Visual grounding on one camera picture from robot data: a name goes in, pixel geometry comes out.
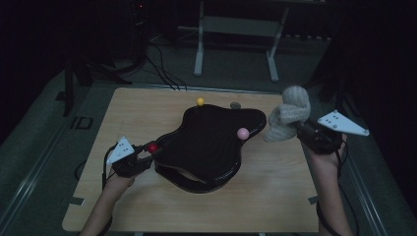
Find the small ball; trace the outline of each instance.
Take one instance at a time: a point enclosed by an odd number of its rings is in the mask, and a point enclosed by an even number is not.
[[[245,128],[240,128],[237,131],[237,138],[239,138],[239,140],[247,140],[249,138],[249,131]]]
[[[199,106],[203,106],[204,104],[205,104],[205,100],[204,100],[203,98],[199,97],[199,98],[197,99],[197,105],[199,105]]]
[[[157,144],[151,144],[151,145],[148,146],[148,152],[149,153],[153,153],[156,150],[157,150]]]

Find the yellow ball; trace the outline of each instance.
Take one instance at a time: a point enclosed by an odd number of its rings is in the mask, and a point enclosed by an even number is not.
[[[197,99],[197,105],[202,106],[205,104],[205,100],[201,97],[199,97],[199,99]]]

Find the black plastic object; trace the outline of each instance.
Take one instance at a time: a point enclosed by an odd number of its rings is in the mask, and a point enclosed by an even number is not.
[[[308,119],[294,124],[297,138],[317,154],[331,154],[340,149],[342,134]]]
[[[145,170],[149,169],[152,165],[153,156],[150,155],[148,157],[138,159],[138,154],[141,153],[143,150],[149,151],[149,146],[153,144],[154,141],[151,141],[143,146],[132,146],[132,148],[135,150],[132,154],[113,163],[113,169],[117,173],[117,175],[125,178],[131,178],[132,176],[138,175],[144,172]],[[111,150],[114,150],[116,146],[111,147],[110,150],[107,152],[107,155]]]
[[[156,140],[160,151],[153,155],[155,171],[188,192],[217,190],[239,170],[243,144],[266,123],[265,113],[257,109],[191,107],[176,131]],[[249,131],[247,140],[237,137],[240,128]]]

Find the tabletop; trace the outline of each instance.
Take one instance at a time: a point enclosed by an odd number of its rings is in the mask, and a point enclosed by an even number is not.
[[[80,231],[101,193],[107,150],[121,137],[143,145],[176,130],[186,109],[202,97],[206,104],[256,108],[269,116],[282,103],[278,94],[229,91],[118,88],[110,101],[89,159],[69,205],[67,231]],[[117,203],[111,230],[129,232],[317,232],[317,193],[298,139],[267,143],[268,125],[242,147],[242,165],[222,188],[207,194],[179,189],[153,166],[137,177]]]

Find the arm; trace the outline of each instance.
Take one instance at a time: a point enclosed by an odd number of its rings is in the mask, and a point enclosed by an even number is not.
[[[107,179],[104,189],[98,197],[80,236],[96,236],[109,221],[114,206],[126,190],[135,182],[135,177],[124,178],[110,171],[111,176]]]
[[[344,145],[339,150],[340,155],[343,154],[343,150]],[[318,189],[320,208],[328,225],[340,235],[353,235],[338,188],[337,166],[339,163],[336,154],[317,155],[311,150],[309,150],[309,154],[313,177]],[[319,222],[319,234],[332,235],[322,222]]]

